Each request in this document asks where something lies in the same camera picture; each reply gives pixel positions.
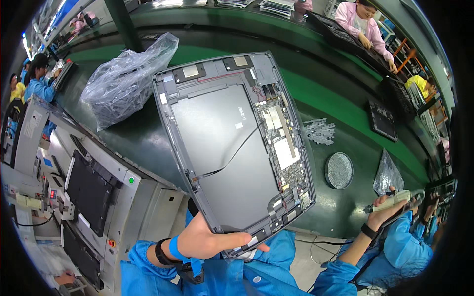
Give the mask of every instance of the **gloved hand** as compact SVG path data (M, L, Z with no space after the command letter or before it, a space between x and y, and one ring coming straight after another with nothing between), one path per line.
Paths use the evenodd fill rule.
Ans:
M185 257L208 259L217 253L244 246L252 240L248 233L212 233L199 212L178 237L178 251ZM177 260L169 252L170 240L162 243L161 249L170 260ZM269 251L270 247L262 243L257 247L262 251Z
M388 65L390 66L390 72L392 72L393 74L398 73L397 66L392 60L388 61Z

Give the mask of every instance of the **wristwatch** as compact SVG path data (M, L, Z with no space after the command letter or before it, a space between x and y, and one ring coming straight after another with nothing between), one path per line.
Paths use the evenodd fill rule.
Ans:
M360 228L360 230L362 231L363 234L367 235L368 237L370 237L370 239L374 239L377 237L378 235L378 232L377 231L373 231L372 229L370 229L369 226L367 226L367 224L364 223L364 225L362 225L362 227Z
M182 263L182 261L171 261L168 259L168 257L163 253L163 250L161 249L161 244L166 241L171 239L171 237L164 238L160 240L156 245L155 245L155 255L158 261L163 264L163 265L175 265L176 263Z

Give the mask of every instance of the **person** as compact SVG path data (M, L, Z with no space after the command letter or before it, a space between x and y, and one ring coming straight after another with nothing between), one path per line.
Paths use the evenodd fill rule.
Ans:
M410 87L412 83L415 83L418 86L424 99L436 91L436 85L432 77L429 77L428 80L426 80L419 75L411 76L408 78L407 82L405 82L405 87Z
M387 196L379 197L374 205L385 202ZM391 209L400 209L406 201L400 202ZM428 206L424 220L433 213L434 206ZM388 218L380 218L376 213L369 215L367 226L378 231ZM401 278L418 275L427 265L443 235L443 225L433 236L431 246L421 241L422 232L409 233L412 211L408 211L389 226L387 237L382 246L367 248L372 239L360 233L349 248L335 262L329 262L327 269L321 272L314 283L314 295L357 295L358 288L369 285L390 288L398 284ZM382 251L377 255L378 247Z
M74 30L72 31L71 34L77 35L85 25L86 23L83 21L80 21L78 18L71 19L71 21L69 22L69 26L74 27Z
M45 81L44 76L46 75L46 69L48 68L48 57L39 53L35 56L31 62L28 73L25 77L25 98L28 102L33 94L36 94L44 101L50 103L56 91L53 89L53 86L48 86L47 81ZM58 77L60 70L57 70L54 73L54 77Z
M377 22L373 19L377 9L367 0L355 3L342 2L336 10L336 21L352 36L358 38L366 49L374 50L388 62L390 71L396 74L393 55L385 48Z
M27 58L23 62L23 69L21 70L21 74L20 74L21 83L23 83L23 84L25 84L25 76L27 75L28 68L29 68L30 64L31 64L31 61L29 60L29 58Z
M369 215L367 222L372 229L378 229L390 216L395 214L403 203ZM246 254L244 260L235 259L227 263L220 257L222 250L233 249L249 243L252 239L248 233L212 233L198 212L193 218L188 211L186 228L173 239L161 240L159 248L156 242L138 241L129 251L129 261L121 261L121 293L128 295L308 295L298 288L290 274L290 265L295 256L295 234L283 230L274 237L260 244L256 250ZM370 239L360 235L356 241L366 246L353 243L360 256L364 253ZM178 258L207 259L202 264L204 281L194 285L180 280L178 285L171 282L176 276L174 266L160 263L157 253L168 260ZM357 263L352 259L348 264Z
M23 83L18 82L18 76L13 73L10 76L10 102L13 101L15 98L19 98L24 104L25 88L26 87Z

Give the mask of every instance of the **blue uniform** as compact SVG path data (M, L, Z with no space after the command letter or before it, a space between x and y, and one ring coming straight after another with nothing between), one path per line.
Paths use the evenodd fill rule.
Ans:
M39 96L44 101L51 103L55 97L56 91L53 89L53 86L48 86L48 82L44 78L40 78L39 81L36 79L31 79L25 90L25 102L29 102L33 94ZM43 133L49 138L51 136L51 132L55 128L56 125L48 120L46 126L43 129Z
M281 231L268 240L269 252L257 250L253 260L234 260L227 263L219 254L205 260L204 282L193 285L188 282L175 285L170 282L176 276L175 268L163 269L152 265L146 258L146 250L155 242L139 241L130 250L130 261L120 263L122 271L122 295L147 296L234 296L234 295L308 295L296 285L290 274L295 255L295 234Z
M46 79L41 78L39 81L31 79L27 89L25 90L25 102L29 101L31 95L36 94L48 103L54 99L56 91L53 86L48 86Z
M419 241L418 231L409 232L412 212L408 211L398 218L388 230L383 251L377 246L368 249L356 266L336 260L327 264L314 283L314 295L357 295L354 284L349 284L360 269L373 258L367 269L360 275L357 283L361 286L393 286L401 277L419 274L433 256L432 249Z

